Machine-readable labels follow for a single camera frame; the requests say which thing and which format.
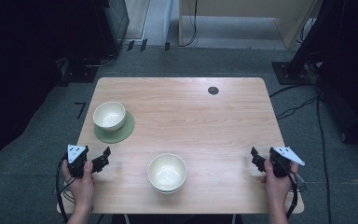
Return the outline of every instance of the green saucer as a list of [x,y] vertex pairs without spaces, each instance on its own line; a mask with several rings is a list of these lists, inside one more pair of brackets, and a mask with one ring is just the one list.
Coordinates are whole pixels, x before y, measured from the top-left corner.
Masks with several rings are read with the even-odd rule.
[[135,126],[135,120],[128,111],[126,112],[126,119],[124,120],[123,126],[114,131],[106,131],[96,124],[94,124],[94,133],[98,139],[105,143],[117,143],[126,139],[132,133],[133,127]]

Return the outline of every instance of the white device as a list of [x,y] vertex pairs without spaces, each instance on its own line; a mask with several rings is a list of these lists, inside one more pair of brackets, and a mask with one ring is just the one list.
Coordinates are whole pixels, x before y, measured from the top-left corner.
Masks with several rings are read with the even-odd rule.
[[73,146],[68,145],[68,162],[72,163],[80,154],[86,150],[86,147],[84,146]]
[[290,147],[273,147],[273,149],[287,160],[295,161],[302,166],[305,165],[305,162],[302,161]]

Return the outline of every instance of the wooden table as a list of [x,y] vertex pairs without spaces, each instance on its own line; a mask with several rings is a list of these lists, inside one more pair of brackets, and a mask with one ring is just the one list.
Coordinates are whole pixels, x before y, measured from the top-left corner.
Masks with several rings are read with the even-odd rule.
[[[183,16],[194,16],[196,1],[179,2],[179,45],[184,44]],[[308,18],[317,16],[322,0],[204,0],[197,4],[197,16],[274,18],[290,49]]]
[[[132,134],[113,145],[93,131],[92,113],[107,101],[121,102],[135,119]],[[105,77],[77,144],[89,146],[89,160],[112,149],[110,164],[93,175],[93,213],[251,214],[267,213],[263,174],[252,164],[251,148],[267,157],[283,140],[261,78]],[[186,182],[174,194],[155,191],[147,178],[149,163],[166,152],[187,166]],[[288,195],[287,206],[291,201]],[[303,209],[299,195],[295,213]]]

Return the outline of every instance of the ceramic bowl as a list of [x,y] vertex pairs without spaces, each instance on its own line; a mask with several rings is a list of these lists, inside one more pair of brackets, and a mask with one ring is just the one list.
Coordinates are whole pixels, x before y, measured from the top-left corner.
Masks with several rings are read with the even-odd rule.
[[176,192],[185,183],[186,164],[172,153],[158,155],[149,164],[148,177],[157,191]]
[[99,105],[92,116],[94,123],[106,130],[114,131],[124,124],[126,109],[119,102],[106,102]]

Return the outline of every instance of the hand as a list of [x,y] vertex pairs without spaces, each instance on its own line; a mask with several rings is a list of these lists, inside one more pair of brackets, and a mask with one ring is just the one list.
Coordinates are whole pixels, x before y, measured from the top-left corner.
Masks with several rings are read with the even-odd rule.
[[[264,168],[267,175],[263,177],[261,182],[266,184],[269,223],[287,223],[284,203],[287,193],[292,188],[292,182],[288,176],[277,178],[273,172],[273,166],[270,160],[264,162]],[[291,171],[294,173],[298,172],[297,163],[291,163]]]
[[92,202],[94,198],[94,183],[91,178],[92,162],[86,161],[84,164],[84,174],[80,179],[74,182],[68,169],[68,161],[62,163],[62,173],[65,182],[69,185],[69,190],[75,201],[74,213],[71,215],[68,223],[87,223],[92,210]]

